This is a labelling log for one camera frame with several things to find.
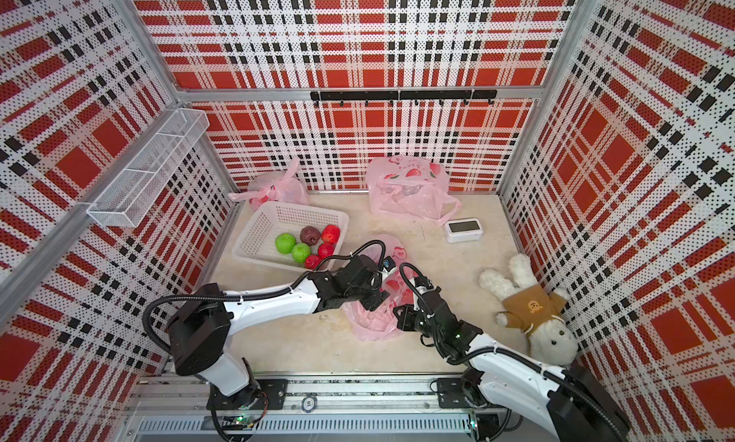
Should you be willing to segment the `pink plastic bag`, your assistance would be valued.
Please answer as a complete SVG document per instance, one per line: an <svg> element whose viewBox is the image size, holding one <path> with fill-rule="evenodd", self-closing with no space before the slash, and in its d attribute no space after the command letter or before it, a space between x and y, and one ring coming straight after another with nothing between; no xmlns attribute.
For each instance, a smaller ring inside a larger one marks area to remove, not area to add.
<svg viewBox="0 0 735 442"><path fill-rule="evenodd" d="M381 294L387 295L375 311L368 311L359 302L350 302L342 307L342 311L350 321L352 332L362 342L384 342L400 337L402 331L397 327L394 308L405 304L413 304L413 293L400 275L397 266L408 259L405 245L395 236L379 234L371 239L381 240L386 245L386 258L391 257L396 270L390 277L384 277ZM378 246L371 246L361 252L377 262L380 254Z"/></svg>
<svg viewBox="0 0 735 442"><path fill-rule="evenodd" d="M449 194L450 177L444 167L423 158L374 159L367 166L366 183L374 214L441 227L461 209L461 201Z"/></svg>
<svg viewBox="0 0 735 442"><path fill-rule="evenodd" d="M308 206L306 187L297 178L301 161L299 157L295 157L289 162L287 170L258 176L249 183L246 191L229 193L229 199L236 203L247 203L253 210L258 210L269 202Z"/></svg>

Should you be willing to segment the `green apple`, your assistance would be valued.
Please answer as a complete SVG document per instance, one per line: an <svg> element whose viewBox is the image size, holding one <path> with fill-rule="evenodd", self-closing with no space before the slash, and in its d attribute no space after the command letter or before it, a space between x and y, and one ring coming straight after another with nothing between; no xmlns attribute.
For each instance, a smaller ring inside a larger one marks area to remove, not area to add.
<svg viewBox="0 0 735 442"><path fill-rule="evenodd" d="M302 265L312 256L312 251L308 244L299 243L292 248L291 256L296 263Z"/></svg>
<svg viewBox="0 0 735 442"><path fill-rule="evenodd" d="M281 233L275 239L275 247L280 254L291 254L296 244L298 244L297 239L291 233Z"/></svg>

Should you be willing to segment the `dark red apple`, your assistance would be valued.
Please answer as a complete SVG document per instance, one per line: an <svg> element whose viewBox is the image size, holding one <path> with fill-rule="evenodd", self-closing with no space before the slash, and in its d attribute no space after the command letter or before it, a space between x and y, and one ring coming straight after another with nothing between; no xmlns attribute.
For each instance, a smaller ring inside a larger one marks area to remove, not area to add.
<svg viewBox="0 0 735 442"><path fill-rule="evenodd" d="M322 239L322 232L312 226L304 227L300 232L300 241L307 246L316 246Z"/></svg>

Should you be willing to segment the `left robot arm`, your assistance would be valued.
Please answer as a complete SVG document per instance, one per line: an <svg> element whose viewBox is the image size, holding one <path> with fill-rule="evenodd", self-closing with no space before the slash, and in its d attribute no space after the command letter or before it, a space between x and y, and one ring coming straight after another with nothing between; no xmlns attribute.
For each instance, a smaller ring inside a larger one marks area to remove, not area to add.
<svg viewBox="0 0 735 442"><path fill-rule="evenodd" d="M238 332L275 319L336 310L357 301L376 310L387 298L382 286L397 265L390 257L375 262L349 255L334 272L307 271L293 283L259 291L223 292L215 283L187 296L163 296L143 311L145 334L174 360L180 376L196 376L210 387L210 411L273 407L243 358L230 347Z"/></svg>

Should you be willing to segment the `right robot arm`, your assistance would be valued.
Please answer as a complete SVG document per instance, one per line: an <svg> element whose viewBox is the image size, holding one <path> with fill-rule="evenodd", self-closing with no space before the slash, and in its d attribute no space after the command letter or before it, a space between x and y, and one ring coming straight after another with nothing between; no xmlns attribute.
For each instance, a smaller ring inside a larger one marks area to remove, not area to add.
<svg viewBox="0 0 735 442"><path fill-rule="evenodd" d="M458 319L436 291L394 308L397 327L418 332L449 365L464 365L463 394L476 407L503 407L560 441L625 441L631 422L593 373L547 365Z"/></svg>

